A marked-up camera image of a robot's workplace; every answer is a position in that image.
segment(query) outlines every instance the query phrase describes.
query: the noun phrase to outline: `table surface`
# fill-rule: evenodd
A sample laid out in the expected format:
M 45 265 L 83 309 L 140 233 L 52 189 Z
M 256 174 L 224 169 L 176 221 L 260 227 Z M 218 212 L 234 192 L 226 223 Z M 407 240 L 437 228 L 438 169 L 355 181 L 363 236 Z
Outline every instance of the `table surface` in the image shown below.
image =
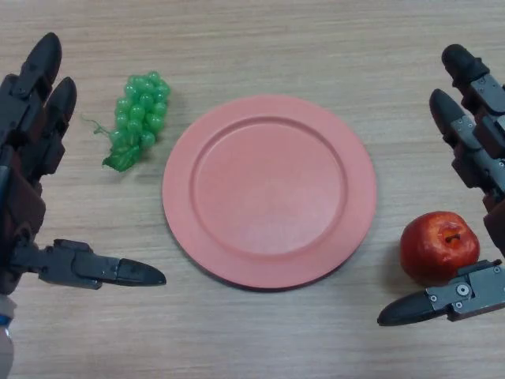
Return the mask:
M 58 173 L 43 180 L 37 241 L 89 242 L 145 261 L 157 288 L 50 286 L 26 275 L 12 298 L 12 378 L 172 379 L 503 377 L 505 313 L 380 328 L 376 316 L 418 289 L 398 265 L 398 238 L 433 210 L 461 214 L 495 259 L 477 189 L 451 169 L 428 98 L 452 95 L 442 50 L 461 43 L 505 79 L 502 0 L 20 0 L 0 2 L 2 76 L 57 32 L 60 77 L 79 99 Z M 125 174 L 101 167 L 108 142 L 79 115 L 112 125 L 128 75 L 157 69 L 174 89 L 162 140 Z M 202 275 L 176 247 L 160 184 L 170 150 L 199 115 L 259 93 L 330 109 L 363 140 L 378 178 L 367 238 L 328 278 L 261 294 Z

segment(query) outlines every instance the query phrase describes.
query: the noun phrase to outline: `round plate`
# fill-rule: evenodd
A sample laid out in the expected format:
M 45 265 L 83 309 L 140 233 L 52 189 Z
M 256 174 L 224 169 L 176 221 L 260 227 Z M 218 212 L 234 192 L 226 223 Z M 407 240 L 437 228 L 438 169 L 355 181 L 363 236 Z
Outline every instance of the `round plate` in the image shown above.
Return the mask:
M 200 266 L 280 289 L 324 276 L 355 251 L 372 223 L 376 180 L 365 148 L 332 113 L 256 96 L 185 131 L 166 164 L 163 206 Z

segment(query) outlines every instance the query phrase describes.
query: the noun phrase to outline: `black robotic finger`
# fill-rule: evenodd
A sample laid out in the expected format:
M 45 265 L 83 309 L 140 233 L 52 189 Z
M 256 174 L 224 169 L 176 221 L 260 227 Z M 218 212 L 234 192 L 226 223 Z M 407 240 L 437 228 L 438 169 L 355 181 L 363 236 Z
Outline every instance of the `black robotic finger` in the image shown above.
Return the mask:
M 442 63 L 451 75 L 453 87 L 463 95 L 470 83 L 489 73 L 489 68 L 482 59 L 475 58 L 463 46 L 454 44 L 445 48 L 442 53 Z
M 475 124 L 447 93 L 441 89 L 433 91 L 429 99 L 429 109 L 443 134 L 443 140 L 452 148 L 457 148 L 459 144 L 469 150 L 482 148 L 473 135 Z
M 21 67 L 20 80 L 13 95 L 27 98 L 36 90 L 42 102 L 51 93 L 51 86 L 62 62 L 62 45 L 54 33 L 47 33 L 32 49 Z
M 22 167 L 24 176 L 33 185 L 45 174 L 54 174 L 65 148 L 62 137 L 69 127 L 77 101 L 77 89 L 72 79 L 66 77 L 56 87 L 44 108 L 46 123 L 40 139 L 23 148 Z

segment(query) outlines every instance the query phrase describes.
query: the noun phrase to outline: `red apple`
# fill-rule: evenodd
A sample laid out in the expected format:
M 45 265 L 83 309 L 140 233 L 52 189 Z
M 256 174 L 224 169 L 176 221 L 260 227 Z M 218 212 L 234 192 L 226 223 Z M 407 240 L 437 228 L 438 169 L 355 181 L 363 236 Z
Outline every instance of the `red apple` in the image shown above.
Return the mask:
M 403 270 L 423 286 L 446 284 L 479 258 L 479 240 L 453 212 L 431 212 L 409 223 L 400 240 Z

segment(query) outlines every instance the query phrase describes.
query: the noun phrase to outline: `green grapes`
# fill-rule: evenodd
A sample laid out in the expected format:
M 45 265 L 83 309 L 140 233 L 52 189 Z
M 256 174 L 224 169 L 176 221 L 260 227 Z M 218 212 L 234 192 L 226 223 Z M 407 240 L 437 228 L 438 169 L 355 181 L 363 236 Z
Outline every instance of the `green grapes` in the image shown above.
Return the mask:
M 107 134 L 112 143 L 104 165 L 126 171 L 155 144 L 156 135 L 165 126 L 170 92 L 170 86 L 156 71 L 128 77 L 125 96 L 116 102 L 116 129 L 110 132 L 100 126 L 96 131 Z

